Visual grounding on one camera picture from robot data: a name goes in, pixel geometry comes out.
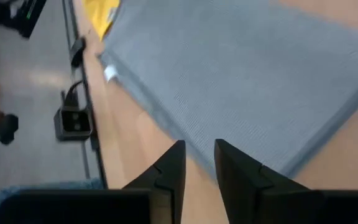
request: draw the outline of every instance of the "floor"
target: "floor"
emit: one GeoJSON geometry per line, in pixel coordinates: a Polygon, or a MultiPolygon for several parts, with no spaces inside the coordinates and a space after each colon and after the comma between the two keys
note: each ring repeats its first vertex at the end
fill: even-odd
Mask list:
{"type": "Polygon", "coordinates": [[[61,1],[47,1],[29,40],[0,27],[0,110],[19,117],[15,141],[0,144],[0,188],[98,176],[88,143],[55,139],[60,91],[76,79],[69,64],[61,1]]]}

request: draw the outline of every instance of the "wooden table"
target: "wooden table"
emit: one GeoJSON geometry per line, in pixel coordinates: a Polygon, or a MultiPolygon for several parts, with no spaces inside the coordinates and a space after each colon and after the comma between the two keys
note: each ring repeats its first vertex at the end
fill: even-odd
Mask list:
{"type": "MultiPolygon", "coordinates": [[[[282,0],[291,7],[358,28],[358,0],[282,0]]],[[[95,55],[103,44],[75,1],[78,30],[86,37],[85,71],[110,189],[121,188],[173,143],[117,83],[106,83],[95,55]]],[[[358,189],[358,111],[295,178],[311,188],[358,189]]],[[[182,223],[227,223],[218,186],[192,158],[186,163],[182,223]]]]}

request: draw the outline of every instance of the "yellow envelope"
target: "yellow envelope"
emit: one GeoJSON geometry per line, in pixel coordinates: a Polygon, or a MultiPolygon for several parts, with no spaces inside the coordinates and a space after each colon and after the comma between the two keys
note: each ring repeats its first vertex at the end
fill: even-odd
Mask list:
{"type": "Polygon", "coordinates": [[[112,24],[119,0],[83,0],[86,15],[102,39],[112,24]]]}

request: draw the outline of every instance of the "gray cloth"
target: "gray cloth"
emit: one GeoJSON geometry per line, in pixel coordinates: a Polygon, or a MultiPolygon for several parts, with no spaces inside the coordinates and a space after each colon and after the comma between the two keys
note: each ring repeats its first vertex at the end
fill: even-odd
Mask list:
{"type": "Polygon", "coordinates": [[[104,42],[211,175],[223,138],[291,177],[358,107],[358,32],[267,1],[123,0],[104,42]]]}

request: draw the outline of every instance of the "black object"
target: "black object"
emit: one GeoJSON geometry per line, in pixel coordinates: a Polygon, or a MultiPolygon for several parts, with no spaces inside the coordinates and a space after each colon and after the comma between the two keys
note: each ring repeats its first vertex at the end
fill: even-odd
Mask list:
{"type": "Polygon", "coordinates": [[[14,140],[14,133],[19,129],[19,118],[13,114],[5,115],[0,122],[0,142],[4,145],[14,140]]]}
{"type": "Polygon", "coordinates": [[[73,68],[78,68],[83,61],[82,54],[86,47],[86,41],[84,37],[75,40],[70,49],[70,62],[73,68]]]}
{"type": "Polygon", "coordinates": [[[7,114],[0,122],[0,142],[4,145],[14,140],[14,133],[19,129],[19,118],[13,114],[7,114]]]}
{"type": "Polygon", "coordinates": [[[122,190],[25,190],[0,205],[0,223],[180,223],[184,141],[122,190]]]}
{"type": "Polygon", "coordinates": [[[0,2],[0,25],[19,31],[24,38],[30,38],[47,0],[26,0],[11,17],[11,4],[15,0],[0,2]]]}
{"type": "Polygon", "coordinates": [[[215,164],[230,223],[358,223],[358,190],[310,190],[225,140],[215,164]]]}
{"type": "Polygon", "coordinates": [[[17,15],[17,27],[20,35],[30,38],[47,0],[27,0],[17,15]]]}
{"type": "Polygon", "coordinates": [[[55,135],[60,141],[84,141],[93,132],[93,124],[88,108],[79,109],[75,88],[83,83],[74,83],[67,94],[62,93],[63,103],[53,121],[55,123],[55,135]]]}

